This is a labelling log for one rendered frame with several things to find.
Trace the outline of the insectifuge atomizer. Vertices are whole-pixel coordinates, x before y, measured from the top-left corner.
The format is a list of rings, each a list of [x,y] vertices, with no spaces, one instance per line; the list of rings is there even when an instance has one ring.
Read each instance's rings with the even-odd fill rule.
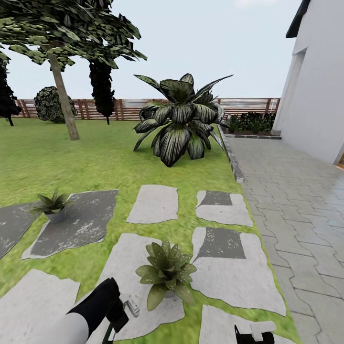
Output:
[[[115,336],[116,332],[114,331],[113,326],[110,323],[102,344],[112,344]]]

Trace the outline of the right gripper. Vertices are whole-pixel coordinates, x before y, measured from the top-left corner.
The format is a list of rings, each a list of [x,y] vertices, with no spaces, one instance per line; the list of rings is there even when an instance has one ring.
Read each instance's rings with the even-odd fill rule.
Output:
[[[273,336],[269,332],[262,333],[263,341],[256,342],[252,334],[240,334],[235,325],[237,344],[274,344]]]

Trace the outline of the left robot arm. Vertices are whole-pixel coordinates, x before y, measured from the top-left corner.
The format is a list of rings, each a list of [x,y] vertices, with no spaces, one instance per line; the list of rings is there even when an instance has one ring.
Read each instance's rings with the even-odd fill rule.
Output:
[[[114,278],[108,278],[78,300],[64,317],[32,344],[85,344],[105,317],[118,333],[129,321],[124,311],[126,305],[137,318],[140,306],[131,292],[120,297]]]

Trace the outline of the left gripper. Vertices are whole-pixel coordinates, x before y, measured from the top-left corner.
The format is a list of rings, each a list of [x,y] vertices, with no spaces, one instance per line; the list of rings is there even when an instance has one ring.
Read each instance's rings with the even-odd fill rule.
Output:
[[[108,321],[112,324],[113,329],[116,333],[118,333],[121,328],[129,321],[129,318],[125,313],[122,302],[120,300],[118,308],[112,314],[108,315],[106,313],[105,315],[107,316]]]

